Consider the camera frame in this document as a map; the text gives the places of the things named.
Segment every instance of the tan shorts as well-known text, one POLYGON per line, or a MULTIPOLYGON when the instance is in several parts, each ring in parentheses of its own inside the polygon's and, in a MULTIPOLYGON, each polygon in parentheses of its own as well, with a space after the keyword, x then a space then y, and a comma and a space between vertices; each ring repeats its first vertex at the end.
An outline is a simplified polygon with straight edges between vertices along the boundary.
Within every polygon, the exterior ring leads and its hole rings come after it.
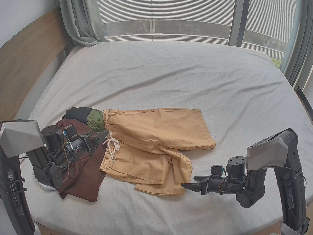
POLYGON ((193 168, 178 150, 210 149, 216 144, 200 109, 104 110, 103 119, 120 148, 113 162, 107 147, 100 169, 147 193, 184 194, 181 183, 189 183, 193 168))

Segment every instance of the pile of clothes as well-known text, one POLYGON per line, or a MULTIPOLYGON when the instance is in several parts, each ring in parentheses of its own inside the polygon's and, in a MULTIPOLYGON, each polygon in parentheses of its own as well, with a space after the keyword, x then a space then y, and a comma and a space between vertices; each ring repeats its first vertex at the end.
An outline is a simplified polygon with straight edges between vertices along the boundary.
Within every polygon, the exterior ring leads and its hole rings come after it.
POLYGON ((200 109, 159 108, 120 111, 71 108, 57 123, 60 129, 75 125, 78 134, 106 129, 108 140, 88 157, 70 167, 68 179, 58 189, 62 198, 71 194, 94 202, 105 174, 135 183, 150 194, 182 195, 189 183, 192 164, 179 150, 214 148, 200 109))

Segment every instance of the green grass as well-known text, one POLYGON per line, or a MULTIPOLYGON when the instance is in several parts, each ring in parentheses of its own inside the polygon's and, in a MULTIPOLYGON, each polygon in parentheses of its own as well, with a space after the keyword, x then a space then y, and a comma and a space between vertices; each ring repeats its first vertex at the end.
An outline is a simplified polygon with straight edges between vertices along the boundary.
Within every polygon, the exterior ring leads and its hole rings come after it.
POLYGON ((279 59, 275 59, 275 58, 271 58, 272 61, 274 62, 274 64, 279 68, 280 64, 281 64, 281 60, 279 59))

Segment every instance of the bed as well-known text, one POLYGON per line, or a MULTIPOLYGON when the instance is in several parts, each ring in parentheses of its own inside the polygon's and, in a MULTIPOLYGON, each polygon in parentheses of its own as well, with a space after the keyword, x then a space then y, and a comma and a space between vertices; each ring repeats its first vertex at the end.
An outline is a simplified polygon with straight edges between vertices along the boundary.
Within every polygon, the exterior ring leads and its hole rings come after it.
MULTIPOLYGON (((200 108, 216 148, 186 151, 192 177, 209 174, 245 156, 253 143, 286 128, 299 135, 298 150, 307 179, 313 175, 313 126, 298 96, 263 52, 178 41, 129 41, 75 47, 37 102, 30 119, 40 128, 55 124, 71 107, 96 109, 200 108)), ((35 221, 66 234, 253 234, 277 231, 282 218, 273 169, 265 195, 242 208, 234 195, 187 191, 155 196, 106 175, 94 203, 47 191, 32 177, 25 159, 22 176, 35 221)), ((313 198, 307 181, 306 201, 313 198)))

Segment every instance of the horizontal blinds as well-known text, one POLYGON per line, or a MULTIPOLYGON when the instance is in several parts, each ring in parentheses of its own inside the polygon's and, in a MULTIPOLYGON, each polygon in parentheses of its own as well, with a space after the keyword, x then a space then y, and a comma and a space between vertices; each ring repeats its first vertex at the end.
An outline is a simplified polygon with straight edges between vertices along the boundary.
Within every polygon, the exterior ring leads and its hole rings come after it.
POLYGON ((235 0, 97 0, 102 23, 144 19, 201 21, 231 26, 235 0))
POLYGON ((134 34, 105 37, 106 42, 112 41, 135 41, 135 40, 175 40, 175 41, 192 41, 205 42, 216 44, 228 44, 228 39, 218 37, 196 36, 196 35, 182 35, 182 34, 134 34))
POLYGON ((250 0, 246 29, 289 41, 296 0, 250 0))
POLYGON ((235 0, 152 0, 153 19, 232 25, 235 0))
POLYGON ((276 59, 283 59, 284 57, 284 52, 271 49, 265 46, 261 45, 255 45, 247 42, 242 42, 241 47, 247 48, 247 49, 254 49, 254 50, 259 50, 265 52, 269 57, 276 58, 276 59))

